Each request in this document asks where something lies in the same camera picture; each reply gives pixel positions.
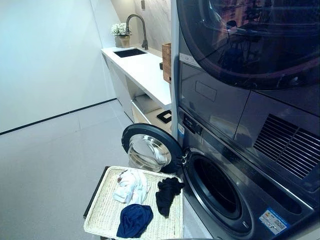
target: navy blue cloth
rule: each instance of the navy blue cloth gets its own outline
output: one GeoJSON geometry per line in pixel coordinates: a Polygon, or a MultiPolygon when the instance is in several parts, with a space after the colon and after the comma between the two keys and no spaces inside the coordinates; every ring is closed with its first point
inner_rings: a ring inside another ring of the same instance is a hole
{"type": "Polygon", "coordinates": [[[131,204],[122,209],[116,236],[119,238],[140,238],[154,214],[150,206],[131,204]]]}

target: dryer vent grille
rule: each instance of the dryer vent grille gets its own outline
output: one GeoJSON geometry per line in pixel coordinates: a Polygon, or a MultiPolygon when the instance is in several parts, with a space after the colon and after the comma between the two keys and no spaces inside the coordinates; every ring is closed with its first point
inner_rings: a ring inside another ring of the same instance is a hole
{"type": "Polygon", "coordinates": [[[320,137],[272,114],[253,147],[300,179],[320,162],[320,137]]]}

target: gray floor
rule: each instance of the gray floor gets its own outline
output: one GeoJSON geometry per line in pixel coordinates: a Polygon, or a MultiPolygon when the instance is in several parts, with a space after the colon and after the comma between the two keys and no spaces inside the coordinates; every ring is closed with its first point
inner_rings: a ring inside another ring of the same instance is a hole
{"type": "Polygon", "coordinates": [[[112,101],[0,135],[0,239],[99,239],[82,215],[131,123],[112,101]]]}

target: stacked washer and dryer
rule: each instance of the stacked washer and dryer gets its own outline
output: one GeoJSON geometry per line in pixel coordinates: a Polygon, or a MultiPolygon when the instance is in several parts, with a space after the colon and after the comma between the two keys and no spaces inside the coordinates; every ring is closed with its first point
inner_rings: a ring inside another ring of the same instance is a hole
{"type": "Polygon", "coordinates": [[[176,5],[177,141],[133,124],[131,161],[179,173],[213,237],[286,239],[319,221],[319,1],[176,5]]]}

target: wooden basket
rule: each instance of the wooden basket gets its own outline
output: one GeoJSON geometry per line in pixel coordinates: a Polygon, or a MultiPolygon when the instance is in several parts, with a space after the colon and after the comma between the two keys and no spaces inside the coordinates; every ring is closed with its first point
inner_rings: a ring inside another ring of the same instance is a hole
{"type": "Polygon", "coordinates": [[[159,190],[158,182],[165,178],[172,178],[173,176],[142,169],[139,169],[139,171],[145,175],[148,180],[148,185],[150,186],[150,190],[146,195],[143,205],[151,207],[153,219],[140,238],[117,237],[121,210],[126,205],[114,200],[112,194],[118,186],[119,174],[128,169],[131,168],[111,166],[107,169],[84,221],[84,231],[117,240],[162,240],[183,238],[183,190],[181,190],[181,193],[178,196],[174,197],[170,207],[169,217],[162,216],[158,211],[156,203],[156,192],[159,190]]]}
{"type": "Polygon", "coordinates": [[[162,44],[163,79],[171,83],[171,43],[162,44]]]}

